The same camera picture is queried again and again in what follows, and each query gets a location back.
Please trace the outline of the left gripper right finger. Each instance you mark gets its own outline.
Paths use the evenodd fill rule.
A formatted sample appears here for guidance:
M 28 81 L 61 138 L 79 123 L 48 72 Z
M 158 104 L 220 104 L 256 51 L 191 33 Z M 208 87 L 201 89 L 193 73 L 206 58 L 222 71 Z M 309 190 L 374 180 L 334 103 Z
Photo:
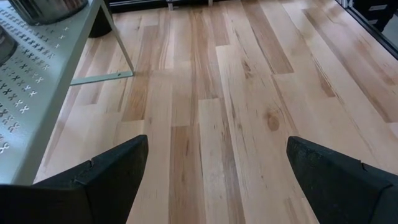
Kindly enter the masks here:
M 287 157 L 320 223 L 397 223 L 397 176 L 291 136 Z

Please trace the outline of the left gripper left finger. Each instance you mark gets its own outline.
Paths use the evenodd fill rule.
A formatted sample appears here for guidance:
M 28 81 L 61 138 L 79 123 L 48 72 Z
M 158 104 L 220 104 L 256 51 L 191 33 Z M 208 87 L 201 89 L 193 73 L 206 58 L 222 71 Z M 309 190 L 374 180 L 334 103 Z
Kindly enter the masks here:
M 144 176 L 138 135 L 33 185 L 1 186 L 1 223 L 126 223 Z

